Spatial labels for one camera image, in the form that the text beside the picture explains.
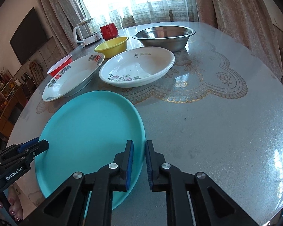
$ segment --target kettle handle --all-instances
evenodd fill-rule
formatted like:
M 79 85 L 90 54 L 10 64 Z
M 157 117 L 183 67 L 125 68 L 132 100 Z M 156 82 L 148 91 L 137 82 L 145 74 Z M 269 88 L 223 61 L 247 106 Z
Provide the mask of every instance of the kettle handle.
M 77 38 L 77 31 L 78 31 L 79 37 L 82 40 L 78 40 L 78 38 Z M 76 43 L 84 43 L 85 42 L 79 26 L 73 28 L 73 39 L 75 40 Z

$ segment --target yellow bowl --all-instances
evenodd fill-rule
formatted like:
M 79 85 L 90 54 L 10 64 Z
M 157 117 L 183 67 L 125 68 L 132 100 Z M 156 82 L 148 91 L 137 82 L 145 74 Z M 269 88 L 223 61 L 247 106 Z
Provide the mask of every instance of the yellow bowl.
M 112 58 L 113 56 L 127 50 L 128 39 L 129 37 L 127 36 L 110 39 L 98 45 L 94 51 L 104 54 L 105 58 Z

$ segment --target turquoise plate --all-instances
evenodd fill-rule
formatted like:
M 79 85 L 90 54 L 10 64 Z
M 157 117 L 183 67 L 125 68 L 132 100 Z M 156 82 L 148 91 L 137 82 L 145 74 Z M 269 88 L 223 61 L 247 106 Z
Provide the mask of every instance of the turquoise plate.
M 131 185 L 127 192 L 114 192 L 113 209 L 128 196 L 142 169 L 142 119 L 125 97 L 114 92 L 88 92 L 70 100 L 50 118 L 43 139 L 49 149 L 35 158 L 35 172 L 46 198 L 76 171 L 88 174 L 113 162 L 127 140 L 134 143 Z

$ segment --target brown curtain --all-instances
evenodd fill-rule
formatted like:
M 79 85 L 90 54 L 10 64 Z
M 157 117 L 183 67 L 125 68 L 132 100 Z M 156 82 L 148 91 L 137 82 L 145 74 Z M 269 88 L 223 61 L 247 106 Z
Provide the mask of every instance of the brown curtain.
M 196 0 L 200 22 L 214 26 L 249 48 L 277 76 L 282 77 L 278 41 L 263 0 Z
M 63 56 L 78 45 L 72 29 L 84 17 L 75 0 L 37 0 Z

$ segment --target beige wall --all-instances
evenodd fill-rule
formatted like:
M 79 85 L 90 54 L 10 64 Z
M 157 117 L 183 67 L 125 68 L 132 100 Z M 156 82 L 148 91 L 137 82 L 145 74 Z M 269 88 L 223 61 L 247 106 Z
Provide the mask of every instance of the beige wall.
M 5 0 L 0 7 L 0 69 L 4 67 L 8 69 L 12 75 L 17 72 L 21 64 L 9 42 L 32 7 L 35 7 L 47 37 L 50 38 L 52 33 L 45 22 L 37 0 Z
M 283 13 L 278 8 L 273 0 L 263 0 L 268 13 L 272 19 L 272 23 L 277 26 L 281 31 L 283 31 Z

